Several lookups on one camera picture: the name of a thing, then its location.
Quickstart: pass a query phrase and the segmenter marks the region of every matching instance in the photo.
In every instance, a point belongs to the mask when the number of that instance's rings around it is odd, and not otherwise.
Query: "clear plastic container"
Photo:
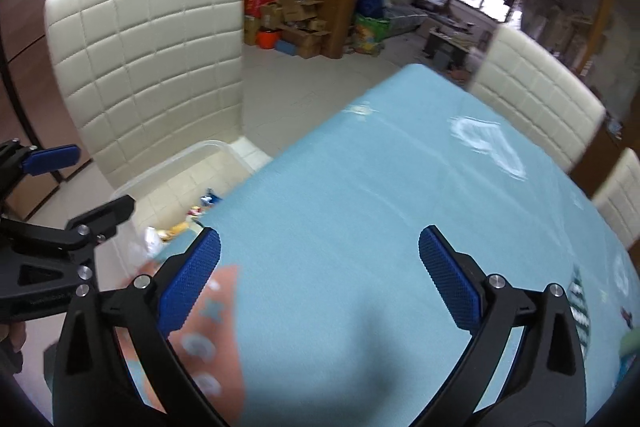
[[[124,273],[133,277],[149,261],[143,242],[146,227],[170,229],[185,221],[192,206],[211,188],[224,198],[247,179],[253,169],[226,143],[196,143],[136,176],[114,191],[111,199],[128,194],[136,200],[131,219],[118,227],[114,246]]]

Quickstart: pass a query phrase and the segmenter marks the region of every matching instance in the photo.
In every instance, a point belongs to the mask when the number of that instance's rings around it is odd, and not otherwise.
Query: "clutter on floor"
[[[326,21],[318,17],[321,4],[321,0],[244,0],[244,43],[316,57],[330,34]]]
[[[358,53],[377,57],[384,48],[383,40],[389,28],[388,19],[374,19],[356,14],[353,48]]]
[[[174,225],[170,229],[156,230],[156,232],[158,233],[158,236],[160,237],[163,243],[167,243],[168,241],[171,241],[176,235],[181,234],[185,230],[188,230],[189,228],[191,228],[190,227],[191,223],[196,223],[196,225],[198,225],[198,220],[196,218],[200,217],[202,214],[204,214],[207,210],[209,210],[213,205],[215,205],[219,201],[222,201],[222,198],[217,197],[213,193],[213,190],[211,188],[207,188],[206,194],[200,197],[200,203],[201,203],[200,206],[198,206],[197,204],[192,206],[187,212],[185,220],[178,223],[177,225]],[[148,229],[152,229],[152,228],[153,227],[147,227],[147,229],[145,230],[145,237],[149,233]]]

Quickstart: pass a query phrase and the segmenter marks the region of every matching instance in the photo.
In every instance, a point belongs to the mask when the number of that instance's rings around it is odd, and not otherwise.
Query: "table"
[[[417,64],[202,221],[219,231],[222,259],[187,333],[170,338],[187,367],[194,357],[219,364],[214,380],[195,378],[236,425],[412,422],[470,338],[418,257],[430,224],[516,287],[580,283],[591,321],[588,417],[616,381],[628,331],[620,308],[640,317],[638,276],[583,193],[505,119]],[[190,330],[198,318],[210,319],[215,349],[198,325]],[[497,397],[517,342],[514,333],[482,407]]]
[[[423,51],[429,58],[433,58],[443,44],[450,44],[453,47],[453,51],[451,52],[451,62],[453,62],[456,67],[461,68],[465,63],[466,55],[469,50],[458,44],[449,36],[440,33],[435,29],[432,29],[429,32],[429,38],[424,45]]]
[[[457,22],[445,15],[440,15],[437,13],[429,13],[428,14],[430,18],[434,19],[435,21],[439,22],[440,24],[444,24],[445,26],[451,28],[452,30],[455,31],[459,31],[462,33],[466,33],[468,35],[471,35],[471,31],[469,30],[468,26],[466,25],[466,23],[460,23]]]

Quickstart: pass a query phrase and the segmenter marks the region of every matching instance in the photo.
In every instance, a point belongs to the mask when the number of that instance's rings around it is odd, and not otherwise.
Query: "metal screw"
[[[78,277],[83,281],[88,281],[94,276],[94,272],[88,266],[81,264],[78,266]]]
[[[549,285],[549,291],[554,297],[562,297],[562,294],[564,293],[562,286],[556,283]]]
[[[78,297],[84,297],[85,295],[87,295],[87,293],[89,293],[88,284],[81,284],[78,286],[78,288],[76,288],[76,295]]]
[[[507,281],[504,280],[502,275],[493,274],[489,276],[489,284],[493,286],[495,289],[499,290],[500,288],[504,288],[507,284]]]
[[[141,290],[146,288],[150,284],[151,284],[151,277],[145,274],[138,275],[135,279],[133,279],[133,286]]]

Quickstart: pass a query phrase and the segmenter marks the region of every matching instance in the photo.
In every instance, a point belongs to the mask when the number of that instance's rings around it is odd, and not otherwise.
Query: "chair backrest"
[[[240,135],[242,13],[242,0],[46,1],[58,86],[111,185]]]
[[[624,247],[631,247],[640,237],[640,161],[633,149],[625,149],[592,201]]]
[[[469,92],[503,115],[564,171],[604,118],[596,96],[536,41],[507,25],[494,33]]]

